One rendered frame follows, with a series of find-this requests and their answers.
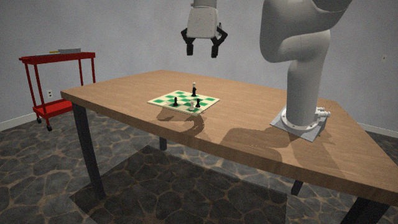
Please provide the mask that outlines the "green and cream chessboard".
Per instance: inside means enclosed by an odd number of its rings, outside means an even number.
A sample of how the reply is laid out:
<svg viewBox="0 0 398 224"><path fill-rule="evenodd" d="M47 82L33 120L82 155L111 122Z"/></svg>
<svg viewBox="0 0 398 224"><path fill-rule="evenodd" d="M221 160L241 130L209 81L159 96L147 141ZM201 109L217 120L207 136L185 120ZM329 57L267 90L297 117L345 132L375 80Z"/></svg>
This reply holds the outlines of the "green and cream chessboard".
<svg viewBox="0 0 398 224"><path fill-rule="evenodd" d="M178 106L173 106L175 97L177 97ZM199 108L195 107L197 105L198 98L200 99ZM191 107L191 101L194 102L193 107L195 110L193 111L189 110L189 108ZM207 110L209 107L213 106L218 101L220 101L220 99L212 98L209 96L197 95L197 94L196 96L192 96L192 93L177 90L167 95L150 100L147 103L167 108L170 110L175 110L182 113L198 116L199 114Z"/></svg>

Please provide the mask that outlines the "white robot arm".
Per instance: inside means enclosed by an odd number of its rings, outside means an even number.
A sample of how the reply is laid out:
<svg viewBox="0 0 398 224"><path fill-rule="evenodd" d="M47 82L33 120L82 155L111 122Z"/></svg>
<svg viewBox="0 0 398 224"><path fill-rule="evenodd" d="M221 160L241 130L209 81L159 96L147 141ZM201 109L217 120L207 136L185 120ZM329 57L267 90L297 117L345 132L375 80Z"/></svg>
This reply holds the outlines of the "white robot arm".
<svg viewBox="0 0 398 224"><path fill-rule="evenodd" d="M281 120L293 131L311 131L319 123L317 118L330 117L325 108L317 108L323 64L330 44L330 29L351 2L264 0L260 50L270 63L291 60L287 72L287 107Z"/></svg>

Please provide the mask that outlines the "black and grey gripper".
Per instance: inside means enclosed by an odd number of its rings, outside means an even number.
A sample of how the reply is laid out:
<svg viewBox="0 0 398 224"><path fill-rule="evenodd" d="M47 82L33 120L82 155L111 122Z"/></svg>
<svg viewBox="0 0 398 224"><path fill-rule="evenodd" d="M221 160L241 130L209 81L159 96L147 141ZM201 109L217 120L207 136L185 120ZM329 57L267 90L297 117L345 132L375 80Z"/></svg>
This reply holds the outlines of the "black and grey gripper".
<svg viewBox="0 0 398 224"><path fill-rule="evenodd" d="M219 33L221 38L218 38ZM218 10L211 6L195 6L190 11L188 26L181 31L183 40L187 44L187 55L193 55L193 41L195 39L209 38L213 46L211 57L218 55L218 46L224 42L228 34L219 28Z"/></svg>

